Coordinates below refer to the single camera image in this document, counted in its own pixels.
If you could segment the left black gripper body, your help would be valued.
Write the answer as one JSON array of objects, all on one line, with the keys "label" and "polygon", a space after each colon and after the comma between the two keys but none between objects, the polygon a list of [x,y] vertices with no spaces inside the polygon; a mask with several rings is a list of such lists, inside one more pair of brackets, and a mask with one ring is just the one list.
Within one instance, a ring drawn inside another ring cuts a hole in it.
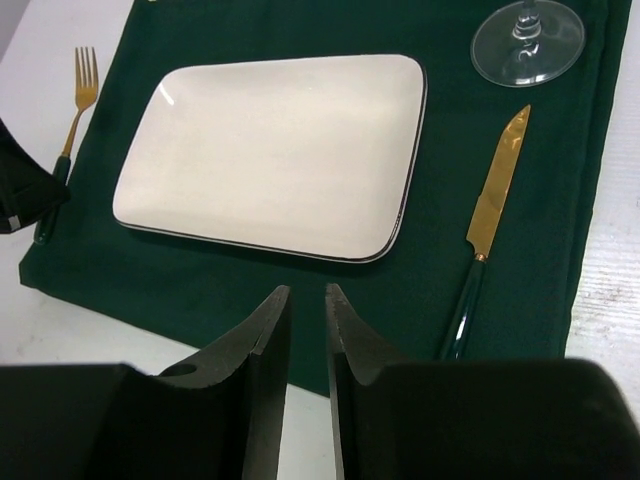
[{"label": "left black gripper body", "polygon": [[1,122],[1,233],[41,220],[69,200],[69,188],[43,169]]}]

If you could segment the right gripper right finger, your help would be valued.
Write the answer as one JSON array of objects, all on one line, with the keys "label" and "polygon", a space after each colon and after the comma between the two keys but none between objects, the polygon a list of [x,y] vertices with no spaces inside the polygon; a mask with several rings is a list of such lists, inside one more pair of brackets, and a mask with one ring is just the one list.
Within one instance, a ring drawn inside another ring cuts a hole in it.
[{"label": "right gripper right finger", "polygon": [[326,289],[340,479],[635,479],[639,431],[582,359],[417,362]]}]

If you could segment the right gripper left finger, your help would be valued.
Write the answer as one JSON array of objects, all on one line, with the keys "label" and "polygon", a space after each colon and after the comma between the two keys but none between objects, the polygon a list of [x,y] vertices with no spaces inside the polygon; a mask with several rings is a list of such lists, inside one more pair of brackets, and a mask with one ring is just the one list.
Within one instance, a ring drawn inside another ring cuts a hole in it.
[{"label": "right gripper left finger", "polygon": [[195,354],[146,375],[126,364],[5,366],[5,479],[273,479],[290,290]]}]

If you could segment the gold fork dark handle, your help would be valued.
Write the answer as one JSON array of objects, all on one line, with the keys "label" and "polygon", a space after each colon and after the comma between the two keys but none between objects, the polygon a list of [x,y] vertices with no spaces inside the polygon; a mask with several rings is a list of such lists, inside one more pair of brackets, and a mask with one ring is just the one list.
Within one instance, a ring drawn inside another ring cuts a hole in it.
[{"label": "gold fork dark handle", "polygon": [[[76,114],[72,120],[61,155],[56,160],[53,176],[64,186],[71,171],[71,153],[82,114],[94,105],[99,93],[99,71],[94,47],[76,47],[75,59],[75,105]],[[36,224],[33,241],[45,245],[51,238],[58,215],[58,207],[52,208]]]}]

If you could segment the gold knife dark handle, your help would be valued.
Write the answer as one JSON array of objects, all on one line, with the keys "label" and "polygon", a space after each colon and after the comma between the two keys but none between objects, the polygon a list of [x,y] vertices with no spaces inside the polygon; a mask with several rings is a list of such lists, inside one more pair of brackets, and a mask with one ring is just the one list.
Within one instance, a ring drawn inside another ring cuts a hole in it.
[{"label": "gold knife dark handle", "polygon": [[473,260],[439,349],[439,360],[459,360],[464,356],[486,265],[520,156],[531,109],[531,105],[526,105],[512,117],[496,145],[466,234],[466,241],[473,248]]}]

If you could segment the dark green cloth placemat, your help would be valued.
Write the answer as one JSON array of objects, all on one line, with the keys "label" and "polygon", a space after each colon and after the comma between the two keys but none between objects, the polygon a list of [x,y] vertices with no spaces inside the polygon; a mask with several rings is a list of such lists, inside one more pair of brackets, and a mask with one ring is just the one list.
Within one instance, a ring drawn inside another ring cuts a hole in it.
[{"label": "dark green cloth placemat", "polygon": [[[137,1],[70,179],[51,241],[21,282],[52,297],[201,347],[277,286],[291,288],[292,383],[326,394],[325,287],[402,351],[435,356],[470,260],[466,229],[507,120],[532,108],[489,257],[467,354],[564,353],[631,5],[575,1],[587,30],[577,63],[534,88],[483,80],[469,46],[494,1]],[[364,265],[134,232],[111,212],[126,149],[161,77],[190,64],[400,53],[429,93],[398,240]]]}]

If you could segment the white rectangular plate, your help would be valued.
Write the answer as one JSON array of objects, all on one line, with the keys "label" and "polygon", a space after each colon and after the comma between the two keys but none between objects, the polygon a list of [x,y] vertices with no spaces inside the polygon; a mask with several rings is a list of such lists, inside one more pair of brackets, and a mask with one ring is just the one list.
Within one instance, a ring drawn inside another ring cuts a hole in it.
[{"label": "white rectangular plate", "polygon": [[131,229],[330,262],[398,237],[428,80],[403,54],[187,66],[152,91],[121,167]]}]

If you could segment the clear wine glass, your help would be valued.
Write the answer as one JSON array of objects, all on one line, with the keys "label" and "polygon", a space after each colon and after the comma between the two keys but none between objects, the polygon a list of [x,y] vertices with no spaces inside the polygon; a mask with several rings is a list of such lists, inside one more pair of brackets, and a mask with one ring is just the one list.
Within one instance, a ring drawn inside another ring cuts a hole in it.
[{"label": "clear wine glass", "polygon": [[568,71],[586,44],[579,15],[558,1],[517,1],[476,30],[470,58],[485,80],[507,88],[547,83]]}]

